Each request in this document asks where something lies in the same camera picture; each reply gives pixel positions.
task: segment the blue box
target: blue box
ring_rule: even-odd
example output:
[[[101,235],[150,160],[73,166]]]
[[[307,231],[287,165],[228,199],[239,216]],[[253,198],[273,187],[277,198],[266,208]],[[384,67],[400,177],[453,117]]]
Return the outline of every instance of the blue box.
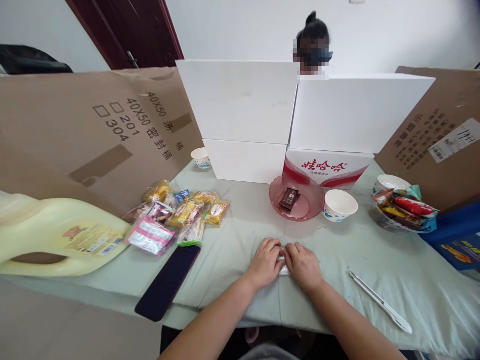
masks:
[[[440,217],[437,225],[421,238],[455,269],[480,269],[480,201]]]

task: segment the cardboard box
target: cardboard box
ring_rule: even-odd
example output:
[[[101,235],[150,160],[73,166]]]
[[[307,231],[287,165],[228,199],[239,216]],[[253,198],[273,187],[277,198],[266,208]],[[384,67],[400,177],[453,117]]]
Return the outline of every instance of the cardboard box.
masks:
[[[378,154],[434,81],[405,74],[302,76],[290,147]]]
[[[217,179],[271,184],[282,175],[287,145],[203,139]]]
[[[298,63],[178,60],[204,139],[288,144]]]
[[[434,77],[436,81],[376,161],[387,174],[419,184],[423,200],[441,211],[478,200],[478,138],[470,133],[468,146],[441,162],[429,149],[442,144],[458,127],[474,124],[470,119],[480,121],[480,71],[399,67],[397,72]]]
[[[374,158],[365,153],[289,148],[283,172],[301,184],[308,184],[308,177],[324,188],[350,190]]]
[[[121,216],[202,139],[176,68],[0,78],[0,190]]]

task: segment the table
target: table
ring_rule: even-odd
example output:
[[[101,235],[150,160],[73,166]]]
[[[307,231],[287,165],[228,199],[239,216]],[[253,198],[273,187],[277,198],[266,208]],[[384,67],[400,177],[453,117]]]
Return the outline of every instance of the table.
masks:
[[[231,200],[221,227],[208,227],[202,251],[163,324],[182,329],[245,272],[265,237],[283,244],[300,242],[321,260],[325,279],[393,343],[453,358],[475,358],[480,351],[480,283],[456,271],[413,233],[392,234],[370,219],[370,190],[382,173],[374,162],[350,192],[356,214],[340,223],[319,215],[291,222],[272,208],[269,186],[217,180],[213,171],[190,163],[175,179],[177,190],[215,190]],[[56,295],[124,314],[134,307],[175,247],[160,258],[130,247],[101,269],[80,277],[2,278],[33,291]],[[350,279],[355,272],[413,329],[402,332]],[[329,333],[307,296],[289,277],[262,290],[239,327],[284,325]]]

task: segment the person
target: person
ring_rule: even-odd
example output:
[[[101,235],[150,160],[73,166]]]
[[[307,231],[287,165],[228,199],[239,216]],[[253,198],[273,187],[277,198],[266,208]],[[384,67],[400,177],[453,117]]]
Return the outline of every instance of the person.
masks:
[[[300,74],[316,75],[320,67],[326,66],[334,54],[329,51],[329,46],[329,29],[313,11],[294,42],[293,61],[300,63]]]
[[[264,239],[245,274],[180,332],[162,350],[158,359],[219,359],[257,293],[276,281],[286,261],[291,276],[311,298],[344,351],[341,357],[325,353],[325,348],[318,349],[317,346],[314,359],[321,359],[325,355],[331,359],[405,360],[402,353],[379,330],[325,281],[319,259],[311,250],[298,242],[287,244],[285,250],[282,250],[281,245],[276,238]],[[278,261],[280,256],[284,256],[285,260]],[[226,359],[240,357],[241,360],[298,359],[272,344],[259,345],[245,354],[232,354],[230,350],[224,356]]]

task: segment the black chair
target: black chair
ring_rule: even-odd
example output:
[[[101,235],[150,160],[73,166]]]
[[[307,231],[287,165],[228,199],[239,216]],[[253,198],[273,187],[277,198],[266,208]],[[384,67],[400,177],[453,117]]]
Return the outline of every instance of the black chair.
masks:
[[[0,65],[9,75],[73,73],[67,64],[24,45],[0,44]]]

